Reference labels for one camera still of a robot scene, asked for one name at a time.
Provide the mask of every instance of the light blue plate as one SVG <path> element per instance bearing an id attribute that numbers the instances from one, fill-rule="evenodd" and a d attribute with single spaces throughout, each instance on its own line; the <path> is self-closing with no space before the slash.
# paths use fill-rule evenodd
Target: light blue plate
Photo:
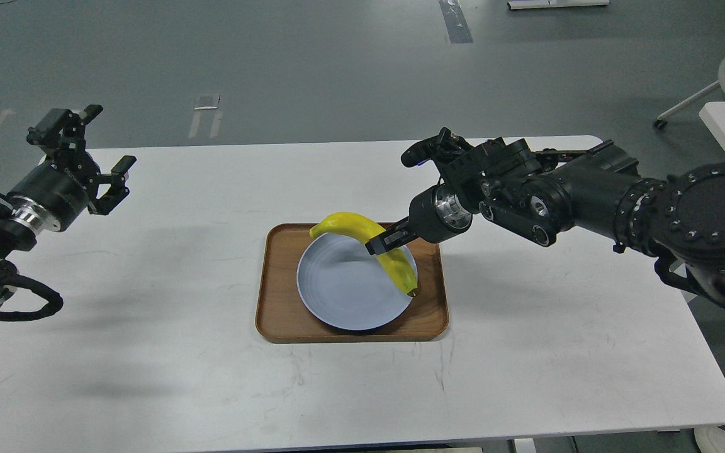
<path id="1" fill-rule="evenodd" d="M 415 260 L 402 247 L 414 272 Z M 354 238 L 325 233 L 298 262 L 298 293 L 320 321 L 346 330 L 369 330 L 396 319 L 412 298 L 401 292 L 376 257 Z"/>

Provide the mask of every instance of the yellow banana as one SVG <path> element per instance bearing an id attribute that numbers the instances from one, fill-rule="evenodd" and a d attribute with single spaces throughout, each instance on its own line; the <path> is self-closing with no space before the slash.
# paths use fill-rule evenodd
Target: yellow banana
<path id="1" fill-rule="evenodd" d="M 336 212 L 313 226 L 310 229 L 310 237 L 317 238 L 324 233 L 334 233 L 350 236 L 365 244 L 384 231 L 379 223 L 368 217 L 353 212 Z M 376 258 L 399 290 L 414 298 L 418 293 L 418 279 L 405 253 L 401 249 L 393 249 L 377 255 Z"/>

